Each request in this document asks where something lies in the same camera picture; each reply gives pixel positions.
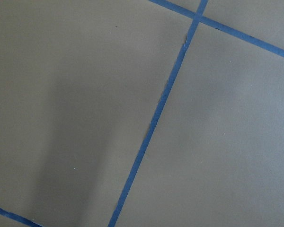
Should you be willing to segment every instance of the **gray floor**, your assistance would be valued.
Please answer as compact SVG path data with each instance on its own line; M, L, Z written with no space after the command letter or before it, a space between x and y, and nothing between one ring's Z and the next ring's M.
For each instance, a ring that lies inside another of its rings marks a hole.
M284 0L204 15L284 49ZM0 1L0 207L107 226L190 23L147 0ZM284 58L200 24L116 226L284 227Z
M284 227L284 59L199 25L116 226Z

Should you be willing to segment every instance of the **painted concrete floor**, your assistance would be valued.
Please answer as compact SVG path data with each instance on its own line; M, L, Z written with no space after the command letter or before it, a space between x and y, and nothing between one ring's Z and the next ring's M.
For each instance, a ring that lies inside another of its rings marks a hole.
M284 0L0 1L0 227L107 225L284 227Z

